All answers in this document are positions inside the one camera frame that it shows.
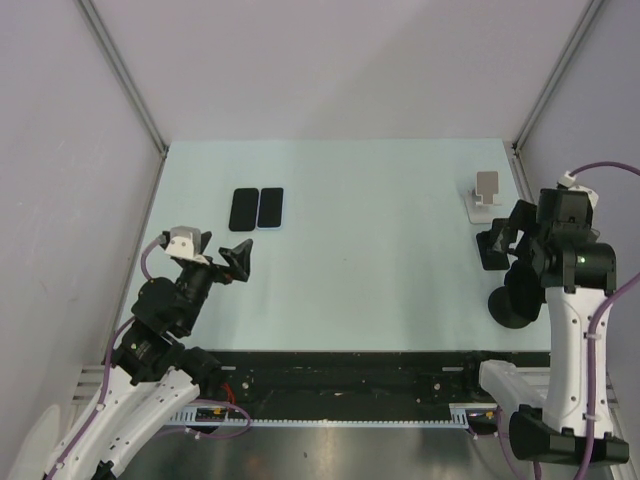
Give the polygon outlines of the black phone stand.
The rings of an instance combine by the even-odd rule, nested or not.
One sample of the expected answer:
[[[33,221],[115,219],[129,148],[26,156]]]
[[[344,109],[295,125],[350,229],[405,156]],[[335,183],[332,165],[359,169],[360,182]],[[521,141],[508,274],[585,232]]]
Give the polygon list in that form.
[[[509,252],[498,253],[490,250],[490,229],[476,234],[476,244],[482,267],[485,271],[506,271],[510,267]]]

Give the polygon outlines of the black phone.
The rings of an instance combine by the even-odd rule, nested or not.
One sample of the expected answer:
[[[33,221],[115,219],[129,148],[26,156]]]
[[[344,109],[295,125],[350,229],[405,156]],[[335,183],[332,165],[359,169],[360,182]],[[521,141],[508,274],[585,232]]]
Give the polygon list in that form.
[[[535,270],[524,261],[516,260],[504,282],[511,315],[527,322],[535,321],[545,299]]]
[[[256,228],[259,204],[257,188],[238,188],[233,192],[229,216],[229,230],[251,232]]]

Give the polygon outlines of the white phone stand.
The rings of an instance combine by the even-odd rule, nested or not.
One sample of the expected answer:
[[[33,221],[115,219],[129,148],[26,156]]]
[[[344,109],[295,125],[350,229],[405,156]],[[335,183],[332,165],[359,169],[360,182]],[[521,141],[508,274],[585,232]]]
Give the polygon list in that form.
[[[499,172],[478,171],[474,187],[463,195],[469,222],[472,225],[490,224],[500,206],[499,195]]]

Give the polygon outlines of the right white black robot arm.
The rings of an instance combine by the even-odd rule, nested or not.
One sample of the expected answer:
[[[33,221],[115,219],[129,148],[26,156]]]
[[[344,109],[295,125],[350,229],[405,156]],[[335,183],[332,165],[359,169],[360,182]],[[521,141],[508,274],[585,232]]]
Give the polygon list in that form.
[[[587,191],[547,188],[537,203],[518,201],[509,217],[476,236],[483,268],[505,274],[487,300],[492,318],[522,329],[549,313],[546,394],[507,361],[486,360],[461,376],[469,399],[491,395],[508,417],[517,459],[581,472],[629,460],[628,443],[614,433],[606,387],[607,323],[621,291],[616,254],[598,241],[593,213]]]

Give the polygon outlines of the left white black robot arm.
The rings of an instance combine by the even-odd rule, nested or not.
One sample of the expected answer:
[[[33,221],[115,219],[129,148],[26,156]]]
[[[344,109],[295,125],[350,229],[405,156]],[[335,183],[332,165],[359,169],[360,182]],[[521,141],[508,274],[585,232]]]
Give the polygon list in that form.
[[[250,278],[253,242],[220,248],[217,264],[204,251],[209,232],[178,226],[142,251],[145,278],[131,318],[111,337],[100,386],[65,435],[53,405],[26,436],[10,471],[12,479],[117,479],[169,419],[224,384],[213,354],[188,348],[215,284]]]

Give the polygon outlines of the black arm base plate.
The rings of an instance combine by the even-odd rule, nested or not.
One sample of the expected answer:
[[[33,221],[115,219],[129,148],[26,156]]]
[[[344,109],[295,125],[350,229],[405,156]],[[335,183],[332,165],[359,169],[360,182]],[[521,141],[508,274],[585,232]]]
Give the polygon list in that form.
[[[450,403],[492,403],[479,386],[485,360],[528,371],[546,352],[218,352],[223,380],[192,404],[259,419],[435,420]]]

